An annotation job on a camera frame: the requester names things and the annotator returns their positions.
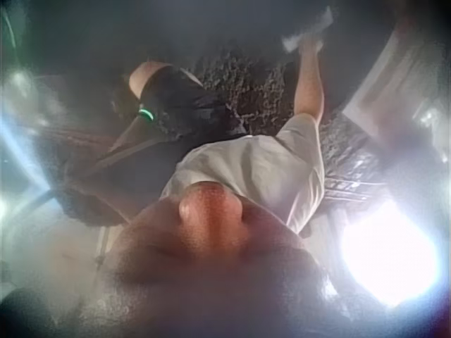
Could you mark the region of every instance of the man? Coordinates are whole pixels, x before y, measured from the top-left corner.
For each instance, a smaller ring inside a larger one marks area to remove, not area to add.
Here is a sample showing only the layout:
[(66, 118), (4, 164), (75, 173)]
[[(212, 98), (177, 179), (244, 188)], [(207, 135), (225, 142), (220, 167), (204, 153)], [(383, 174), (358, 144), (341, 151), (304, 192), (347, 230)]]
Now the man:
[[(130, 224), (106, 255), (92, 294), (71, 318), (72, 335), (343, 333), (346, 320), (325, 293), (328, 280), (297, 236), (323, 196), (317, 49), (314, 39), (301, 47), (295, 115), (275, 137), (236, 138), (239, 123), (226, 120), (225, 105), (184, 71), (146, 62), (131, 75), (130, 88), (147, 111), (158, 114), (163, 106), (179, 118), (175, 123), (187, 118), (188, 127), (214, 126), (202, 120), (202, 112), (213, 111), (229, 134), (220, 136), (225, 141), (207, 139), (189, 152), (161, 198), (144, 210), (135, 198), (124, 199), (104, 184), (78, 183)], [(172, 101), (178, 96), (183, 105)]]

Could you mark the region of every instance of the green ring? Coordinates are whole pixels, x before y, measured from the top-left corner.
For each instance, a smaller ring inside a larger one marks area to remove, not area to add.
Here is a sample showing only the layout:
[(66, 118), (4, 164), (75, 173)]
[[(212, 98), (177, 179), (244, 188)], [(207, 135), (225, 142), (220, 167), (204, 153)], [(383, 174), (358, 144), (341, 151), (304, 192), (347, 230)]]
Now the green ring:
[(155, 119), (154, 114), (152, 114), (150, 111), (144, 108), (141, 108), (138, 114), (144, 116), (149, 121), (153, 121)]

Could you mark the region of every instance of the white t-shirt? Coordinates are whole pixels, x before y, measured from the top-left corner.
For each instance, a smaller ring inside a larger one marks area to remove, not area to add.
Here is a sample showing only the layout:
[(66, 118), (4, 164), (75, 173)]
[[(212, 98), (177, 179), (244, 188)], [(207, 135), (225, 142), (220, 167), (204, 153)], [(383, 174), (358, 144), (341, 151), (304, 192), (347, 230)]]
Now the white t-shirt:
[(194, 149), (177, 165), (161, 198), (201, 181), (229, 187), (299, 233), (324, 194), (323, 160), (314, 119), (300, 114), (275, 137), (246, 136)]

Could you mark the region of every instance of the raised arm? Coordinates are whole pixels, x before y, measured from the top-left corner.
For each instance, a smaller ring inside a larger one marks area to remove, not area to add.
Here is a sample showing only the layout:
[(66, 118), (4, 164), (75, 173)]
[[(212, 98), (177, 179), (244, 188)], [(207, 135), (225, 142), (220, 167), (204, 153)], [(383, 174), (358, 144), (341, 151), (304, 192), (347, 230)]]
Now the raised arm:
[(319, 42), (314, 37), (304, 41), (299, 48), (301, 68), (295, 94), (295, 115), (311, 115), (319, 125), (324, 111), (324, 92), (319, 74)]

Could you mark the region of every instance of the bright light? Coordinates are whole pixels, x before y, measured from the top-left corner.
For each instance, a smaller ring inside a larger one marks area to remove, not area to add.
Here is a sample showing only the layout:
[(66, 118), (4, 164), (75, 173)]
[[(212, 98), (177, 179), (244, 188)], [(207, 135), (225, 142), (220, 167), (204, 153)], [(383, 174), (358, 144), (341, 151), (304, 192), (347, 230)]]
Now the bright light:
[(19, 89), (22, 96), (27, 96), (30, 93), (32, 80), (26, 72), (14, 73), (11, 76), (11, 82)]
[(345, 228), (342, 254), (356, 281), (388, 306), (424, 293), (438, 275), (433, 243), (393, 202)]
[(0, 220), (6, 215), (6, 204), (0, 199)]

